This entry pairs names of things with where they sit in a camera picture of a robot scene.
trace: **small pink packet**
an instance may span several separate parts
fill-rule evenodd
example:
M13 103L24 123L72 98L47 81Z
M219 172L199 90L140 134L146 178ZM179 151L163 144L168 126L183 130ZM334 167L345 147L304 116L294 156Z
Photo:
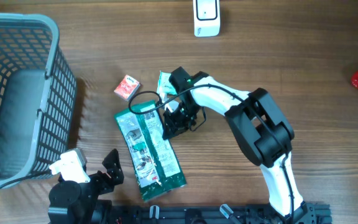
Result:
M122 99L128 101L140 87L140 83L130 77L129 75L125 75L124 79L120 82L114 92L119 95Z

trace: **gray plastic bin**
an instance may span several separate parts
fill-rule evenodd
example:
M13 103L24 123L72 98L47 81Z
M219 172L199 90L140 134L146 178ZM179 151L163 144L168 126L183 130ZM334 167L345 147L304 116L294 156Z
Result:
M47 16L0 14L0 185L67 150L76 81L58 42Z

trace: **cable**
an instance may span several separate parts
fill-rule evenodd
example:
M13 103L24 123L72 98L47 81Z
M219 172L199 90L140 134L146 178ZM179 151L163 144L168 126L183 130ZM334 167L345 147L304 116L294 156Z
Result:
M34 178L34 177L38 177L38 176L41 176L41 175L44 175L44 174L50 174L50 172L51 172L50 170L46 170L46 171L40 172L38 174L32 174L32 175L28 175L28 176L25 176L25 177L20 177L20 178L8 181L5 184L0 185L0 190L2 188L4 188L4 187L8 186L8 185L13 184L13 183L16 183L16 182L19 182L19 181L22 181L22 180L27 180L27 179L30 179L30 178Z
M201 87L208 87L208 88L217 88L219 90L222 90L226 93L228 93L229 95L231 95L233 98L239 100L241 103L245 103L245 101L240 98L239 96L237 96L235 93L230 92L229 90L221 87L221 86L217 86L217 85L212 85L212 84L202 84L202 85L198 85L198 86L193 86L191 88L188 88L186 90L183 90L182 92L178 93L177 95L171 97L169 100L167 100L164 103L161 103L161 97L158 93L154 92L154 91L143 91L140 93L135 94L128 102L128 109L130 112L137 114L137 115L142 115L142 114L146 114L149 112L153 112L155 110L158 110L160 108L162 108L163 106L165 106L166 104L168 104L169 102L173 101L175 98L178 98L179 96L182 96L183 94L185 94L186 92L190 91L190 90L194 90L196 88L201 88ZM133 111L131 104L132 104L132 100L134 100L137 96L144 94L144 93L153 93L156 94L158 96L158 103L157 106L155 108L152 108L151 110L147 110L147 111L143 111L143 112L135 112ZM294 213L294 196L293 196L293 191L292 191L292 186L291 186L291 182L290 182L290 178L288 176L288 172L287 172L287 168L285 167L285 161L288 159L289 156L289 152L287 149L285 149L285 147L283 146L283 144L281 144L281 142L277 139L276 135L273 133L273 131L267 126L267 124L265 123L265 121L256 113L256 111L250 107L251 112L253 112L256 116L256 118L260 121L260 123L264 126L264 128L268 131L268 133L274 138L274 140L276 141L276 143L285 151L285 157L281 163L281 168L283 169L284 172L284 176L285 176L285 180L287 182L288 185L288 190L290 191L290 197L291 197L291 214L290 214L290 223L293 223L293 213Z

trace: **wood grain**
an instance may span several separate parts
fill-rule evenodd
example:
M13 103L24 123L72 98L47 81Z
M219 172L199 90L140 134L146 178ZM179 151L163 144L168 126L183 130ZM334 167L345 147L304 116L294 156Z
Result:
M267 203L258 167L240 152L224 119L211 110L196 133L171 140L188 185L149 204L140 199L129 151L114 121L127 103L113 90L125 74L140 90L159 71L183 66L240 90L266 88L295 129L293 171L310 202L332 206L335 223L358 223L358 1L223 1L217 37L193 35L191 1L0 6L41 13L60 27L60 47L78 78L70 146L88 158L88 173L117 148L125 181L114 203L220 205ZM56 179L0 191L0 223L47 223Z

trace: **brown tabletop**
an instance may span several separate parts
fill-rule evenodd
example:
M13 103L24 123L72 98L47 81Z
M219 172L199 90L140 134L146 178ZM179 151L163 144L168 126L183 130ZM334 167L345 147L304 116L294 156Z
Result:
M40 13L60 28L60 47L77 77L70 147L88 173L117 148L125 181L101 198L149 206L267 203L258 167L239 150L224 118L207 110L195 133L171 140L187 186L143 203L114 114L125 74L155 90L160 70L202 70L239 90L267 89L295 130L293 171L307 202L331 204L335 223L358 223L358 1L223 1L217 37L193 35L192 2L0 5ZM57 183L24 181L0 191L0 223L47 223Z

